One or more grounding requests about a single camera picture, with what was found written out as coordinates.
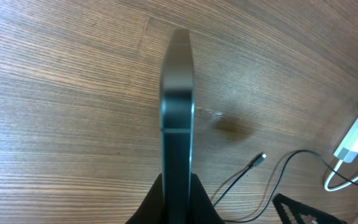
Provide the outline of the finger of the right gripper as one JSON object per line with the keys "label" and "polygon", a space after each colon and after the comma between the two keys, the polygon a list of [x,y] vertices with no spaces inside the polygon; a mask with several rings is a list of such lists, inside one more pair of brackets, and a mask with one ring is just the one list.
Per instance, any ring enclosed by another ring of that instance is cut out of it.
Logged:
{"label": "finger of the right gripper", "polygon": [[273,204],[283,224],[347,224],[333,215],[282,194],[277,194],[274,197]]}

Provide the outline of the Galaxy S25 smartphone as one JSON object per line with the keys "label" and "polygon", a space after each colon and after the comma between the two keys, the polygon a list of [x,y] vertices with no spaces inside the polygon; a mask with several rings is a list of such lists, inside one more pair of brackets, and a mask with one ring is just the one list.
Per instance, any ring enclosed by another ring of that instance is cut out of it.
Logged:
{"label": "Galaxy S25 smartphone", "polygon": [[160,69],[160,137],[165,223],[187,223],[195,112],[188,29],[172,33]]}

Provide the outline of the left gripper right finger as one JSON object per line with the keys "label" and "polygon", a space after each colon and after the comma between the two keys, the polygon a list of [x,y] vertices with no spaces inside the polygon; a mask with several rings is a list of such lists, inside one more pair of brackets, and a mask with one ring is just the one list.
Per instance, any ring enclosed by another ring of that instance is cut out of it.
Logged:
{"label": "left gripper right finger", "polygon": [[188,219],[190,224],[224,224],[196,174],[191,175]]}

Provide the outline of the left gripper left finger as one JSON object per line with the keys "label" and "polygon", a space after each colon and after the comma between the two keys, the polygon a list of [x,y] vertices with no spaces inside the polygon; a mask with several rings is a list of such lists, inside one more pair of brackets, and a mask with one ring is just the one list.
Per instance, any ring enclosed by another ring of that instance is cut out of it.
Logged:
{"label": "left gripper left finger", "polygon": [[159,174],[141,205],[126,224],[164,223],[162,174]]}

